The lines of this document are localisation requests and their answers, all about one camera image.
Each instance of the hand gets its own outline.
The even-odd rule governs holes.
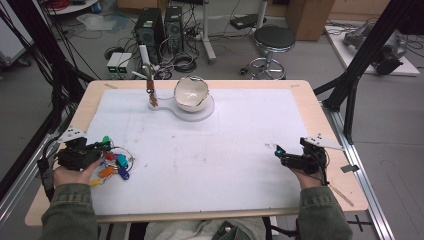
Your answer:
[[[306,174],[305,172],[301,170],[296,170],[296,169],[290,169],[290,170],[294,173],[294,175],[296,175],[300,183],[300,188],[302,190],[306,188],[322,186],[320,172],[317,172],[314,174]]]
[[[69,184],[69,183],[82,183],[88,184],[90,177],[93,174],[94,169],[99,166],[100,159],[93,162],[83,171],[68,170],[63,166],[60,166],[54,170],[54,185],[56,187]]]

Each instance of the wooden table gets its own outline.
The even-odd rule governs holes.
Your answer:
[[[157,89],[173,89],[177,81],[155,81]],[[324,115],[308,82],[302,80],[285,81],[254,81],[254,80],[209,80],[210,89],[290,89],[296,101],[300,115],[309,136],[323,134],[337,142],[333,130]],[[90,83],[86,93],[75,113],[71,124],[82,130],[87,130],[97,111],[102,95],[107,89],[145,89],[145,81],[95,81]],[[348,165],[342,151],[326,149],[331,163],[327,168],[328,180],[343,211],[363,211],[368,208],[367,200],[352,172],[344,173],[340,168]],[[40,226],[41,215],[47,210],[49,202],[40,187],[31,205],[25,223],[29,226]],[[147,214],[98,217],[99,222],[135,222],[163,221],[181,219],[210,219],[219,217],[248,217],[295,215],[297,209],[265,209],[251,211],[202,212],[183,214]]]

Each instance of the red wire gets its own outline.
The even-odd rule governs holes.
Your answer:
[[[46,7],[55,11],[60,11],[69,6],[69,0],[49,0]]]

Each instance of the sleeve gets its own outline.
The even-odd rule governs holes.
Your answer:
[[[300,192],[298,226],[302,240],[352,239],[352,230],[337,199],[324,186]]]
[[[41,221],[43,230],[40,240],[98,239],[90,186],[65,184],[57,187]]]

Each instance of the white container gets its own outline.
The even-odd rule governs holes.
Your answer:
[[[174,89],[177,105],[187,112],[203,110],[210,102],[208,84],[200,77],[181,78]]]

